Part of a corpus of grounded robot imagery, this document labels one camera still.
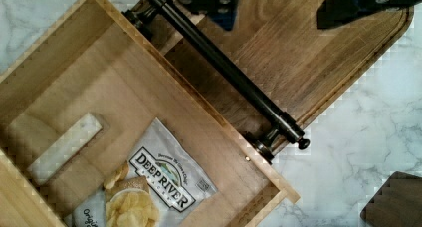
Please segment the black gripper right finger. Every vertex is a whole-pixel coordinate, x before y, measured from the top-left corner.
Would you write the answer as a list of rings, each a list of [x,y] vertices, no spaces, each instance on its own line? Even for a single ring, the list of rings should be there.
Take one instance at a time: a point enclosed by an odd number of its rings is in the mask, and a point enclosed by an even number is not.
[[[316,12],[320,30],[341,27],[383,11],[397,11],[419,4],[422,0],[324,0]]]

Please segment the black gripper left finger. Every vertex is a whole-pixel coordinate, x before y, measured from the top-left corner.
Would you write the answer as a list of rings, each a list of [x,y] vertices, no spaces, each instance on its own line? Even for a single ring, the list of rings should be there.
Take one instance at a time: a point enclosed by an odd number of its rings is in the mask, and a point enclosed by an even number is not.
[[[192,14],[208,16],[225,31],[232,31],[239,0],[177,0]]]

